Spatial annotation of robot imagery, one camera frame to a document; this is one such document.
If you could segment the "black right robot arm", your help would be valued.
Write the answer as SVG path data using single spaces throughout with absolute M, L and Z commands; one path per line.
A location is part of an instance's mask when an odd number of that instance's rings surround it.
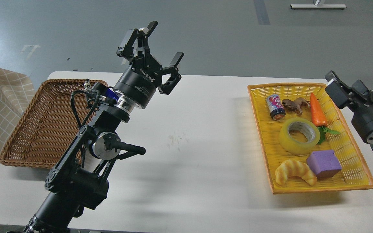
M 325 75 L 328 84 L 326 93 L 339 108 L 349 108 L 353 112 L 351 124 L 364 143 L 373 144 L 373 91 L 362 81 L 355 81 L 352 86 L 346 85 L 330 71 Z

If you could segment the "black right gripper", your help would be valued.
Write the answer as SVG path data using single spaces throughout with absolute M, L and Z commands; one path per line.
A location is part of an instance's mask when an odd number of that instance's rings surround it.
M 325 91 L 333 103 L 339 109 L 353 109 L 352 125 L 364 143 L 373 143 L 373 92 L 360 80 L 346 85 L 334 71 L 328 72 L 325 79 Z

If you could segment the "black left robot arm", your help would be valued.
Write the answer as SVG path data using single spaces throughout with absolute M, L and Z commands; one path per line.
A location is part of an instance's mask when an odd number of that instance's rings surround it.
M 133 109 L 144 109 L 156 91 L 169 95 L 182 76 L 178 52 L 163 67 L 150 52 L 149 37 L 158 25 L 127 31 L 116 52 L 129 67 L 114 87 L 86 79 L 82 90 L 71 94 L 71 108 L 78 133 L 46 176 L 50 193 L 23 230 L 24 233 L 69 233 L 73 218 L 84 208 L 94 210 L 107 198 L 107 180 L 117 160 L 144 155 L 144 147 L 122 142 L 116 129 L 130 120 Z

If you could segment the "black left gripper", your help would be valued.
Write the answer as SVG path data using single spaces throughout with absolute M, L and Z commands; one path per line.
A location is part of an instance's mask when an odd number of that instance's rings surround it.
M 182 78 L 178 65 L 184 56 L 183 52 L 177 52 L 170 65 L 164 68 L 150 54 L 149 36 L 157 25 L 157 21 L 152 21 L 145 28 L 128 30 L 116 51 L 118 57 L 129 61 L 129 67 L 113 89 L 132 99 L 141 109 L 146 108 L 156 89 L 160 94 L 169 95 Z M 164 83 L 163 75 L 170 75 Z

